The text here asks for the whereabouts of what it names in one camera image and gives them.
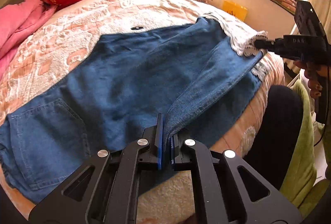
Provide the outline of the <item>green sleeve right forearm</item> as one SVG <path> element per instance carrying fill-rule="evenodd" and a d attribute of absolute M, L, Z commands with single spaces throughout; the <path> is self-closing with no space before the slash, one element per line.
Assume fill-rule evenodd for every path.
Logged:
<path fill-rule="evenodd" d="M 314 155 L 314 127 L 311 116 L 310 95 L 297 80 L 291 89 L 297 93 L 303 105 L 303 118 L 299 136 L 292 154 L 280 192 L 296 206 L 306 218 L 317 206 L 330 187 L 330 127 L 323 138 L 325 158 L 328 163 L 325 179 L 316 183 L 317 169 Z"/>

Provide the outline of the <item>right hand painted nails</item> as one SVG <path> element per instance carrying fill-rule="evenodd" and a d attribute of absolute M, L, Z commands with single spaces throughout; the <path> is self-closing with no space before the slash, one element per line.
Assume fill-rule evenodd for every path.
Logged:
<path fill-rule="evenodd" d="M 319 98 L 323 87 L 318 81 L 318 76 L 330 79 L 330 67 L 302 61 L 295 61 L 294 64 L 305 70 L 304 76 L 308 79 L 307 85 L 310 89 L 310 96 L 313 99 Z"/>

